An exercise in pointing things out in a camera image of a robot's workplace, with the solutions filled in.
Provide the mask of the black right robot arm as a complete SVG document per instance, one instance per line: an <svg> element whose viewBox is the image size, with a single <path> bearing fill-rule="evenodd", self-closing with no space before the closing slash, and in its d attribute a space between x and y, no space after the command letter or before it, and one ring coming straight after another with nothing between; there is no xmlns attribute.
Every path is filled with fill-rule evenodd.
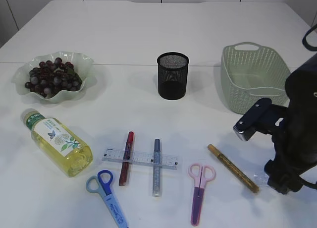
<svg viewBox="0 0 317 228"><path fill-rule="evenodd" d="M286 115L272 136L275 158L265 165L268 185L285 195L316 183L301 174L317 165L317 56L313 55L285 82L290 100Z"/></svg>

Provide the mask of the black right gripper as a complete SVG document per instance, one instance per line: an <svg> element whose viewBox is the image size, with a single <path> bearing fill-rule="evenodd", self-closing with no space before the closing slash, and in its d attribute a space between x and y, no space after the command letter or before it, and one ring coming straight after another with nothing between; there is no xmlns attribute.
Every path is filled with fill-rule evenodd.
<svg viewBox="0 0 317 228"><path fill-rule="evenodd" d="M275 157L264 166L265 173L269 176L267 184L281 194L298 192L303 184L296 176L307 170L304 163L289 157L284 151L284 143L277 136L272 136Z"/></svg>

